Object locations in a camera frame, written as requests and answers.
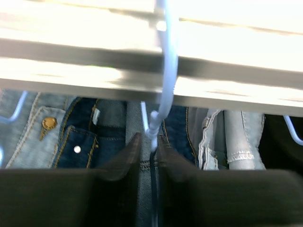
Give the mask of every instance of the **metal shelf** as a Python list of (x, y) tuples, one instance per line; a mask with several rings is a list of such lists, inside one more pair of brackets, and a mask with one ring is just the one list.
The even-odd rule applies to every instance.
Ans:
[[(2, 88), (158, 102), (160, 15), (19, 2), (0, 1)], [(179, 33), (175, 104), (303, 116), (303, 35), (202, 22)]]

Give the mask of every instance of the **hanging clothes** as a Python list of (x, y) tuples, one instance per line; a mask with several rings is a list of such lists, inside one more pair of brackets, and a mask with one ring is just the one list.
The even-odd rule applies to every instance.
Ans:
[(188, 115), (200, 169), (265, 169), (258, 152), (262, 113), (191, 107)]

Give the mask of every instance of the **stitching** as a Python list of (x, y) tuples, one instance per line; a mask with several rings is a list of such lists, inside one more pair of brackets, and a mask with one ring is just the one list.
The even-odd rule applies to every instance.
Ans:
[[(95, 137), (95, 135), (89, 134), (88, 132), (78, 131), (75, 128), (72, 128), (71, 131), (77, 132), (82, 135)], [(103, 139), (103, 140), (124, 140), (124, 138), (111, 138), (111, 137), (101, 137), (101, 139)]]
[(204, 163), (203, 163), (203, 170), (206, 170), (206, 166), (208, 165), (209, 163), (209, 155), (208, 155), (208, 147), (204, 147), (205, 150), (204, 150)]
[(192, 149), (192, 155), (194, 157), (194, 160), (195, 160), (195, 165), (197, 165), (197, 160), (196, 160), (196, 153), (195, 153), (195, 149), (193, 147), (193, 144), (191, 143), (191, 140), (189, 138), (189, 133), (188, 133), (188, 107), (186, 107), (186, 115), (185, 115), (185, 118), (186, 118), (186, 125), (185, 125), (185, 130), (186, 130), (186, 135), (187, 135), (187, 140), (189, 142), (189, 145)]
[(244, 128), (244, 133), (245, 133), (245, 137), (246, 137), (246, 141), (248, 143), (249, 148), (251, 149), (251, 145), (250, 142), (248, 140), (248, 134), (247, 134), (247, 123), (246, 123), (246, 114), (244, 111), (241, 111), (241, 116), (242, 116), (242, 122), (243, 122), (243, 128)]
[(40, 115), (40, 113), (41, 113), (41, 111), (42, 111), (43, 109), (44, 109), (44, 108), (39, 109), (39, 111), (34, 115), (34, 118), (33, 118), (32, 122), (30, 123), (30, 128), (29, 128), (29, 130), (28, 130), (27, 133), (24, 135), (24, 138), (22, 138), (23, 141), (20, 143), (19, 149), (17, 149), (17, 150), (15, 151), (15, 153), (14, 153), (15, 156), (14, 156), (14, 157), (9, 161), (9, 163), (6, 165), (6, 168), (8, 168), (8, 167), (10, 167), (10, 166), (12, 166), (12, 165), (14, 164), (14, 162), (15, 162), (17, 156), (19, 155), (21, 149), (23, 148), (24, 143), (25, 143), (25, 142), (27, 141), (27, 139), (28, 139), (29, 133), (30, 133), (31, 130), (33, 129), (33, 126), (34, 126), (34, 124), (35, 124), (35, 122), (36, 122), (37, 117)]
[(254, 159), (254, 155), (251, 154), (250, 152), (247, 152), (247, 153), (242, 153), (242, 154), (236, 155), (234, 157), (230, 157), (227, 159), (227, 162), (231, 163), (234, 161), (253, 160), (253, 159)]
[[(157, 165), (158, 165), (158, 161), (155, 160), (155, 166), (156, 166), (156, 168), (157, 168)], [(140, 169), (141, 169), (142, 171), (149, 170), (150, 168), (151, 168), (151, 167), (150, 167), (150, 162), (149, 162), (149, 161), (142, 161), (142, 162), (140, 163)]]
[(51, 158), (51, 160), (49, 161), (49, 164), (48, 164), (48, 168), (52, 167), (52, 163), (53, 163), (53, 158), (56, 156), (58, 152), (58, 143), (54, 146), (54, 149), (53, 149), (53, 156)]
[(90, 152), (89, 152), (89, 160), (87, 161), (86, 168), (89, 168), (89, 166), (90, 166), (91, 157), (93, 156), (93, 152), (96, 148), (96, 143), (98, 143), (98, 141), (97, 141), (97, 138), (95, 137), (94, 142), (93, 142), (93, 146), (91, 147)]
[(38, 101), (39, 101), (39, 99), (40, 99), (40, 96), (41, 96), (41, 92), (38, 92), (38, 94), (37, 94), (36, 97), (35, 97), (34, 103), (33, 103), (33, 105), (32, 105), (32, 109), (30, 110), (28, 122), (31, 122), (31, 121), (33, 120), (33, 117), (34, 117), (34, 115), (35, 115), (35, 110), (36, 110)]
[(207, 145), (207, 147), (203, 146), (204, 142), (205, 142), (205, 139), (206, 139), (206, 134), (207, 134), (207, 131), (209, 130), (209, 128), (211, 127), (211, 125), (213, 125), (213, 122), (214, 122), (214, 118), (218, 115), (218, 113), (220, 112), (221, 110), (216, 110), (212, 115), (211, 117), (206, 117), (206, 118), (209, 118), (208, 120), (208, 125), (206, 127), (203, 128), (202, 126), (202, 130), (203, 130), (203, 137), (202, 137), (202, 140), (201, 142), (199, 143), (199, 152), (198, 152), (198, 165), (200, 166), (200, 163), (202, 163), (201, 165), (201, 169), (206, 169), (206, 165), (205, 165), (205, 162), (203, 162), (203, 156), (205, 157), (205, 159), (207, 159), (207, 155), (205, 155), (205, 150), (204, 148), (209, 148), (209, 144)]
[(166, 126), (165, 126), (165, 120), (163, 120), (163, 128), (164, 128), (164, 132), (165, 132), (165, 137), (166, 137), (167, 142), (168, 142), (168, 144), (169, 144), (169, 146), (170, 146), (169, 137), (168, 137), (168, 135), (167, 135)]
[(24, 134), (25, 132), (27, 131), (31, 121), (33, 120), (33, 117), (35, 115), (35, 109), (36, 109), (36, 106), (37, 106), (37, 103), (38, 103), (38, 100), (40, 99), (40, 95), (41, 95), (41, 92), (38, 92), (38, 94), (36, 95), (35, 99), (34, 99), (34, 102), (32, 104), (32, 108), (30, 110), (30, 113), (29, 113), (29, 117), (28, 117), (28, 121), (27, 121), (27, 124), (25, 125), (23, 131), (22, 131), (22, 134), (20, 136), (20, 139), (18, 141), (18, 144), (16, 146), (16, 148), (19, 146), (20, 142), (22, 141), (23, 137), (24, 137)]
[(42, 106), (38, 109), (38, 112), (34, 115), (32, 121), (30, 122), (29, 124), (29, 130), (27, 130), (27, 132), (25, 133), (24, 137), (21, 139), (21, 142), (20, 142), (20, 145), (19, 148), (17, 147), (14, 154), (13, 154), (13, 157), (11, 158), (11, 160), (9, 161), (9, 163), (6, 165), (6, 168), (9, 168), (10, 166), (12, 166), (16, 160), (16, 158), (18, 157), (18, 155), (20, 154), (20, 151), (22, 150), (23, 146), (24, 146), (24, 143), (27, 141), (28, 137), (29, 137), (29, 134), (31, 132), (31, 130), (33, 129), (33, 126), (35, 125), (36, 123), (36, 119), (38, 116), (40, 116), (40, 113), (43, 111), (43, 110), (49, 110), (49, 109), (55, 109), (55, 110), (58, 110), (57, 108), (53, 108), (53, 107), (45, 107), (45, 106)]
[(231, 155), (238, 155), (238, 154), (243, 154), (243, 153), (251, 153), (250, 150), (239, 150), (236, 151), (235, 153), (232, 153)]
[(69, 112), (67, 113), (66, 118), (65, 118), (65, 120), (64, 120), (64, 122), (63, 122), (63, 124), (62, 124), (62, 132), (61, 132), (60, 141), (63, 140), (64, 128), (65, 128), (65, 126), (66, 126), (67, 120), (69, 119), (69, 117), (70, 117), (70, 115), (71, 115), (73, 109), (75, 108), (76, 104), (77, 104), (81, 99), (82, 99), (82, 98), (79, 97), (76, 101), (74, 101), (74, 103), (72, 104), (72, 106), (71, 106)]
[(63, 153), (63, 150), (64, 150), (64, 148), (65, 148), (65, 146), (66, 146), (67, 139), (68, 139), (69, 136), (70, 136), (70, 132), (71, 132), (71, 128), (68, 128), (68, 129), (67, 129), (67, 133), (66, 133), (65, 140), (64, 140), (63, 145), (62, 145), (62, 147), (61, 147), (61, 149), (60, 149), (59, 155), (58, 155), (58, 157), (57, 157), (57, 159), (56, 159), (54, 168), (57, 168), (57, 166), (58, 166), (58, 163), (59, 163), (59, 160), (60, 160), (61, 155), (62, 155), (62, 153)]
[(262, 119), (261, 119), (261, 134), (260, 134), (260, 136), (258, 138), (257, 148), (259, 147), (260, 142), (261, 142), (262, 133), (263, 133), (263, 130), (264, 130), (264, 123), (265, 123), (265, 115), (262, 114)]

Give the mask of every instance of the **jeans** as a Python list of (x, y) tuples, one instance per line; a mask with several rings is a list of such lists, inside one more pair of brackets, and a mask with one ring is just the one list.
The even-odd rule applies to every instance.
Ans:
[(200, 169), (265, 169), (258, 152), (262, 113), (202, 108), (188, 112), (189, 136), (198, 150)]
[(60, 127), (54, 168), (95, 168), (125, 147), (125, 127), (93, 123), (98, 102), (98, 99), (81, 97), (72, 102)]
[[(9, 117), (16, 108), (20, 91), (2, 90), (0, 115)], [(57, 152), (61, 121), (73, 96), (29, 92), (18, 119), (11, 125), (1, 125), (0, 140), (6, 168), (50, 168)], [(42, 121), (54, 117), (58, 125), (39, 140)]]

